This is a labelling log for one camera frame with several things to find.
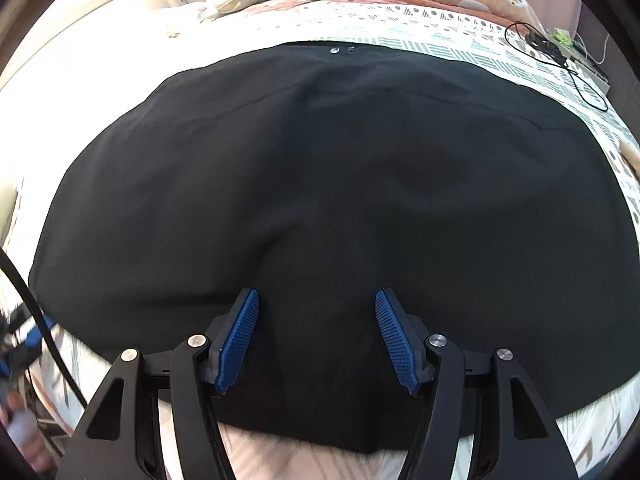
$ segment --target black fabric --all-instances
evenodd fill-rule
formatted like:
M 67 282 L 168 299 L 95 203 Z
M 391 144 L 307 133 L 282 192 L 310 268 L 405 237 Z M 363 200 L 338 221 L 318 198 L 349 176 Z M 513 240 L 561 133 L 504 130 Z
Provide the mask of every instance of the black fabric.
M 371 452 L 406 449 L 421 409 L 377 290 L 460 348 L 513 350 L 560 416 L 640 368 L 638 267 L 606 156 L 555 101 L 464 62 L 284 45 L 172 76 L 101 133 L 30 283 L 108 359 L 174 348 L 252 286 L 220 419 Z

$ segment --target green object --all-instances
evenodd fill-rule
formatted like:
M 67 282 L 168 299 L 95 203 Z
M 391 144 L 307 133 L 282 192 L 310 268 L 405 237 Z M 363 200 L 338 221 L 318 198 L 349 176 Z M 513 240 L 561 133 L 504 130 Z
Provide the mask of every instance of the green object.
M 554 30 L 554 39 L 564 45 L 567 48 L 571 48 L 572 46 L 574 46 L 574 42 L 571 39 L 571 36 L 569 36 L 569 32 L 567 30 L 562 30 L 561 28 L 556 28 Z

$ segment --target bed sheet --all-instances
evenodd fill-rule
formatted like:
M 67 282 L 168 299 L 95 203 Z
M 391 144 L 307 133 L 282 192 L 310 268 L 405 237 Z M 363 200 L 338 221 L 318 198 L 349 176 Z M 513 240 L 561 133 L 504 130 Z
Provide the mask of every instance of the bed sheet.
M 585 104 L 564 71 L 544 64 L 545 58 L 515 35 L 510 35 L 511 42 L 537 59 L 508 46 L 502 27 L 464 14 L 401 4 L 325 0 L 260 14 L 240 12 L 213 22 L 200 20 L 198 8 L 199 4 L 191 4 L 162 9 L 119 23 L 95 20 L 90 35 L 86 27 L 71 27 L 0 92 L 3 120 L 25 139 L 22 149 L 30 153 L 4 247 L 25 278 L 60 179 L 101 130 L 174 73 L 289 41 L 369 43 L 470 62 L 557 100 L 587 124 L 607 155 L 640 240 L 640 186 L 618 150 L 620 139 L 638 145 L 628 128 L 610 104 L 607 112 Z M 605 99 L 599 91 L 579 81 L 578 85 L 592 102 Z M 18 299 L 2 280 L 0 307 L 7 312 Z M 72 374 L 90 398 L 109 364 L 63 329 L 57 329 L 55 336 Z M 41 398 L 71 431 L 81 409 L 48 353 L 32 371 Z M 580 475 L 601 465 L 616 449 L 639 406 L 640 374 L 558 421 Z M 181 472 L 171 411 L 165 404 L 161 418 L 167 468 L 177 480 Z M 239 479 L 391 479 L 398 476 L 405 455 L 381 451 L 360 456 L 222 425 L 221 429 Z M 460 441 L 453 478 L 466 478 L 471 446 L 471 438 Z

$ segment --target blue ribbed pad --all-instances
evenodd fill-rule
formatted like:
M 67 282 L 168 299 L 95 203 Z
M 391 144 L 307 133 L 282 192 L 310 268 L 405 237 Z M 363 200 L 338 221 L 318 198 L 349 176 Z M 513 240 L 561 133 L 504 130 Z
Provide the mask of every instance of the blue ribbed pad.
M 386 349 L 394 364 L 398 381 L 409 390 L 410 394 L 415 395 L 420 383 L 415 373 L 414 352 L 396 313 L 382 290 L 376 294 L 376 319 L 385 340 Z
M 224 395 L 227 389 L 236 382 L 257 321 L 258 293 L 251 290 L 220 351 L 220 371 L 216 378 L 216 389 L 220 395 Z

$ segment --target metal screw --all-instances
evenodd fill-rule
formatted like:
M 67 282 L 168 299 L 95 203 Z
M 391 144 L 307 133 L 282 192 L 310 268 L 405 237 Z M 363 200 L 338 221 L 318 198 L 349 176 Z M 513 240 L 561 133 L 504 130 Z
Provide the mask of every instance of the metal screw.
M 440 334 L 433 334 L 429 336 L 429 343 L 433 346 L 444 346 L 447 344 L 447 338 Z
M 497 352 L 498 357 L 503 361 L 511 361 L 513 359 L 513 353 L 506 348 L 500 348 Z
M 202 346 L 206 342 L 207 342 L 207 338 L 201 334 L 192 335 L 187 340 L 188 345 L 193 346 L 194 348 L 197 348 L 198 346 Z
M 135 348 L 127 348 L 122 354 L 120 354 L 120 358 L 127 362 L 133 361 L 136 357 L 138 357 L 138 351 Z

